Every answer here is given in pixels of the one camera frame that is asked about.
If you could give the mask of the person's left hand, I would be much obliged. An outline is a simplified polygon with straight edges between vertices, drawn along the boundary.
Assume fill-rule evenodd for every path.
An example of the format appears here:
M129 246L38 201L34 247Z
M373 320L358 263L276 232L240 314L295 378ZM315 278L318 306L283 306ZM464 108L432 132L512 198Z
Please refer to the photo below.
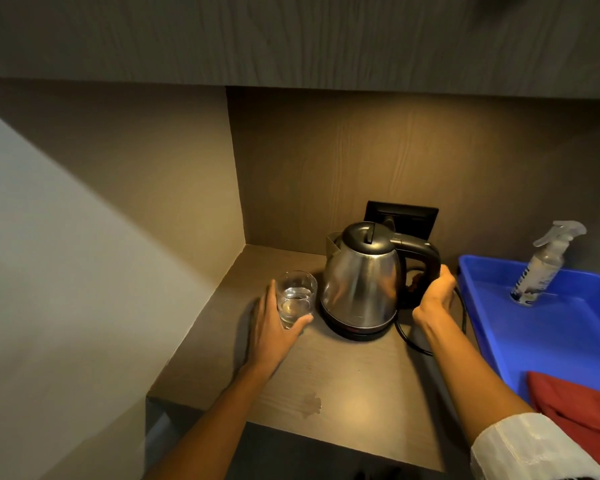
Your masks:
M268 285L253 311L247 364L270 379L297 340L287 340L278 313L276 281Z

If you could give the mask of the person's right hand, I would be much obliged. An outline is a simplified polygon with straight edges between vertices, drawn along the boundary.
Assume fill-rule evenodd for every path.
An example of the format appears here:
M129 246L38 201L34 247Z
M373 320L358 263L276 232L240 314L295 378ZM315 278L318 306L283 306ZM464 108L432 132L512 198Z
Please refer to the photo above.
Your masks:
M455 324L451 313L452 301L436 299L436 279L428 286L419 306L413 310L415 323L425 332L430 333L442 325Z

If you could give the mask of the clear drinking glass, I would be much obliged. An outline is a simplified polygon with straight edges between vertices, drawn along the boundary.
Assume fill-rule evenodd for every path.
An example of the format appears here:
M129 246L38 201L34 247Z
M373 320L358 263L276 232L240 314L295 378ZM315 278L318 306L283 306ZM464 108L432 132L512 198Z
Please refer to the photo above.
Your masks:
M291 329L302 316L314 314L317 291L317 280L305 271L288 271L276 279L277 307L284 329Z

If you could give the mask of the stainless steel electric kettle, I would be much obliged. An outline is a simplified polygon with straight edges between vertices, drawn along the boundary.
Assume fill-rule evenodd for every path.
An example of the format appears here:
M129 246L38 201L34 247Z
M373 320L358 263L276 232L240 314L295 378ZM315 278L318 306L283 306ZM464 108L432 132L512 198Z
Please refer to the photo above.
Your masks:
M362 331L419 306L440 275L440 253L430 242L372 222L328 234L326 257L320 301L337 321Z

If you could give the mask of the person's left forearm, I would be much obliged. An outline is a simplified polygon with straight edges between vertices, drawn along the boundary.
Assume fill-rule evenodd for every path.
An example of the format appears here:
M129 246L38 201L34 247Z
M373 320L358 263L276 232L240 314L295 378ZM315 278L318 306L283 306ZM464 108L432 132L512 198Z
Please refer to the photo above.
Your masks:
M276 366L253 362L144 480L224 480L248 414Z

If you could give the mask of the person's right forearm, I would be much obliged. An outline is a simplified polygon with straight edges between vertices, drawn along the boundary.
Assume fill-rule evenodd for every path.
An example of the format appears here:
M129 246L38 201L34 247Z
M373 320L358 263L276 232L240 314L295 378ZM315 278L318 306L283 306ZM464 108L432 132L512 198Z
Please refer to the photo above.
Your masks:
M490 368L442 306L419 306L413 316L431 347L470 446L498 422L533 413Z

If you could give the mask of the black kettle base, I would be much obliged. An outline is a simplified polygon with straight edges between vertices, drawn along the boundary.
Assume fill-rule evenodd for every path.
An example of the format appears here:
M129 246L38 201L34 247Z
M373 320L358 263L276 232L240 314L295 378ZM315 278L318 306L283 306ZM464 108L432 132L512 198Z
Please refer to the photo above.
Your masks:
M372 342L383 338L389 332L391 326L394 325L399 316L399 313L396 312L394 316L392 316L391 320L384 324L383 327L380 329L372 331L362 331L362 329L354 329L352 327L347 327L343 323L337 321L332 315L328 313L321 301L319 301L318 310L323 322L332 332L334 332L343 339L350 340L353 342Z

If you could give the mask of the clear spray bottle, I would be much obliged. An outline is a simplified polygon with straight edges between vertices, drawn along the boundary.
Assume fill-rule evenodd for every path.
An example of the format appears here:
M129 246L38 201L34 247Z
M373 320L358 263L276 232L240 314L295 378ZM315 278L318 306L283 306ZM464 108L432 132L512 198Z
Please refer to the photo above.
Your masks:
M512 288L512 300L522 306L533 306L564 265L564 254L572 240L586 233L580 222L554 221L551 229L534 241L538 250Z

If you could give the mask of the blue plastic tray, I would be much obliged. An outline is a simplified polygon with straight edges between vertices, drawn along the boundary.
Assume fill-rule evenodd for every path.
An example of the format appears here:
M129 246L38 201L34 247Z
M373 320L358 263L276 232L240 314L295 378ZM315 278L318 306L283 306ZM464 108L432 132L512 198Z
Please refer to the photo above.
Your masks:
M510 292L526 263L458 259L457 282L482 357L529 401L528 371L600 391L600 275L562 269L531 307Z

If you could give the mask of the red cloth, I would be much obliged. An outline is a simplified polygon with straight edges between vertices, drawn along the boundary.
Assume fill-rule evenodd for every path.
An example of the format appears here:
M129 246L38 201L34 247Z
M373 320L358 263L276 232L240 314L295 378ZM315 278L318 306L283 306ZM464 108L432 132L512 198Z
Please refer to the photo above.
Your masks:
M540 372L527 373L531 405L600 464L600 392Z

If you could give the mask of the white sleeve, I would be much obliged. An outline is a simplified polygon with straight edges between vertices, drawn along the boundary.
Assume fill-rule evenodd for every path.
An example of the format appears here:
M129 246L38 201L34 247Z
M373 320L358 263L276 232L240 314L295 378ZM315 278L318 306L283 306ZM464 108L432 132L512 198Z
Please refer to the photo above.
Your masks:
M475 480L600 480L600 464L539 413L486 428L471 448Z

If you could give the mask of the dark wooden overhead cabinet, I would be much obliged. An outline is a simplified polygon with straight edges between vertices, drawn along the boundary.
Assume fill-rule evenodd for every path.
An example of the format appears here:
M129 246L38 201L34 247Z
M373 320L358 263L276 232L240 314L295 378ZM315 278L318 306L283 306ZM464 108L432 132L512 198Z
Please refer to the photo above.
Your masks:
M0 0L0 77L600 99L600 0Z

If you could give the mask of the black wall socket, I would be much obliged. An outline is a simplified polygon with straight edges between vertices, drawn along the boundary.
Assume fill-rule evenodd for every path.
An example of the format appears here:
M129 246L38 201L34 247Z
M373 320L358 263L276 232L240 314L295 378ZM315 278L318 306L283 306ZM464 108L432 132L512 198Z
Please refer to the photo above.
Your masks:
M393 232L428 241L439 208L400 203L368 201L364 221L382 224Z

